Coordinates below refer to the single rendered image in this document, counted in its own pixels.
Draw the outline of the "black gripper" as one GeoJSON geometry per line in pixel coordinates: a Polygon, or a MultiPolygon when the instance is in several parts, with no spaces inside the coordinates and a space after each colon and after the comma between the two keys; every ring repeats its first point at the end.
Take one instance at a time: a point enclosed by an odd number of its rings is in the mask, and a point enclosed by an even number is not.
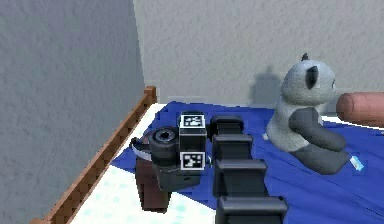
{"type": "Polygon", "coordinates": [[[176,192],[200,183],[200,171],[182,170],[180,153],[201,152],[201,136],[179,134],[176,127],[162,127],[148,138],[132,138],[129,146],[141,159],[152,160],[162,191],[176,192]],[[151,154],[137,149],[145,147],[150,148],[151,154]]]}

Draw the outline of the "dark brown box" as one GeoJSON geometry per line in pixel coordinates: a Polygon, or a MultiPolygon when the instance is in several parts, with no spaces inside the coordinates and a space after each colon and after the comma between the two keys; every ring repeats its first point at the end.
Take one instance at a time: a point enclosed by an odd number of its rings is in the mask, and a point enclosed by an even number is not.
{"type": "Polygon", "coordinates": [[[166,213],[171,192],[162,191],[150,161],[136,158],[135,179],[141,208],[144,211],[166,213]]]}

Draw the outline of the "grey panda plush toy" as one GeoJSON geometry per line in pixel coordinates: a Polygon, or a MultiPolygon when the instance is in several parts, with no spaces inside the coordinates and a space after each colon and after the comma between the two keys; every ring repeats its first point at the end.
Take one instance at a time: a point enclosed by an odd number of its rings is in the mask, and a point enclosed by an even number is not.
{"type": "Polygon", "coordinates": [[[349,161],[345,138],[323,126],[318,107],[336,93],[336,76],[304,54],[284,77],[264,138],[322,175],[338,173],[349,161]]]}

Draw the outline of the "blue blanket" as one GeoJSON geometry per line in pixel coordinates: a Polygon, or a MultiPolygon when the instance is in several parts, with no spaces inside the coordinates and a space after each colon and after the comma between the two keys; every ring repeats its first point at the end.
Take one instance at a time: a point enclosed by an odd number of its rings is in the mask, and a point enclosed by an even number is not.
{"type": "Polygon", "coordinates": [[[346,151],[363,168],[357,170],[348,163],[339,173],[324,176],[262,139],[271,109],[171,102],[153,115],[144,132],[174,125],[187,110],[202,111],[207,118],[243,118],[245,132],[254,138],[252,155],[268,165],[269,193],[284,197],[289,206],[284,224],[384,224],[384,131],[326,120],[324,126],[345,137],[346,151]]]}

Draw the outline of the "small light blue item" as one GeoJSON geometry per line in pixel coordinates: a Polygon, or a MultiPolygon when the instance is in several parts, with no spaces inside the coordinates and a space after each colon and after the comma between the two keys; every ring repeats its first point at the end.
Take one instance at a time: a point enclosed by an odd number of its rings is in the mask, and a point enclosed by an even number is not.
{"type": "Polygon", "coordinates": [[[350,163],[353,165],[353,167],[357,171],[361,171],[364,168],[364,165],[361,163],[361,161],[359,160],[359,158],[357,156],[352,156],[350,158],[350,163]]]}

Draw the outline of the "pink bolster pillow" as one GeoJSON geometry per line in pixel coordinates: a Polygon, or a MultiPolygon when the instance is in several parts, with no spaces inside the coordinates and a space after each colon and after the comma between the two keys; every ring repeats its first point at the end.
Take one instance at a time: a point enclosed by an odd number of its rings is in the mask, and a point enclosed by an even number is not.
{"type": "Polygon", "coordinates": [[[384,92],[344,93],[338,98],[336,112],[342,121],[384,128],[384,92]]]}

